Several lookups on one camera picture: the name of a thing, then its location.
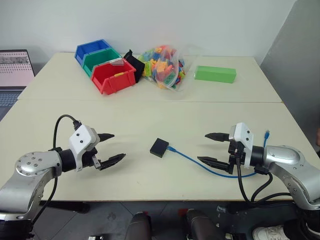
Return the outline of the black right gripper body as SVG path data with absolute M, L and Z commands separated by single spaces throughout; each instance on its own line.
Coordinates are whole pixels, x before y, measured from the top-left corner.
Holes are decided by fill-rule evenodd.
M 230 141 L 228 147 L 229 160 L 228 160 L 228 170 L 229 174 L 233 174 L 234 165 L 237 164 L 239 160 L 240 165 L 245 164 L 246 153 L 244 152 L 245 146 L 240 141 Z

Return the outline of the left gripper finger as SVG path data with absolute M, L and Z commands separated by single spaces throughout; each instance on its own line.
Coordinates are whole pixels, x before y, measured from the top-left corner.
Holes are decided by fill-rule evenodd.
M 113 138 L 115 136 L 114 134 L 111 134 L 111 133 L 98 133 L 97 135 L 99 137 L 99 142 L 100 143 L 104 142 L 104 141 L 106 141 L 108 139 L 111 139 L 111 138 Z
M 99 160 L 99 164 L 100 164 L 99 170 L 102 171 L 104 169 L 107 169 L 107 168 L 110 168 L 110 167 L 114 166 L 115 164 L 120 162 L 125 156 L 126 156 L 125 153 L 120 153 L 120 154 L 117 154 L 117 155 L 114 155 L 114 156 L 110 157 L 106 161 L 100 161 Z

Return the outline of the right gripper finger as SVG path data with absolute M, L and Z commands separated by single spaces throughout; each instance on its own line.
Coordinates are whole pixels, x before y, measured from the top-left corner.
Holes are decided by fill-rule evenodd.
M 206 138 L 218 141 L 218 142 L 228 142 L 229 141 L 229 134 L 228 133 L 221 133 L 221 132 L 212 132 L 205 135 Z
M 230 165 L 228 163 L 218 161 L 216 158 L 209 156 L 198 156 L 197 159 L 200 160 L 202 163 L 210 166 L 211 168 L 223 170 L 229 173 Z

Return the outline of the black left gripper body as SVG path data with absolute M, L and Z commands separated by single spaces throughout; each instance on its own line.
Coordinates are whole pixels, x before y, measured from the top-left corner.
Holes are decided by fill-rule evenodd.
M 81 157 L 82 168 L 95 167 L 97 170 L 101 170 L 102 164 L 96 157 L 97 153 L 98 151 L 95 147 L 92 150 L 86 151 Z

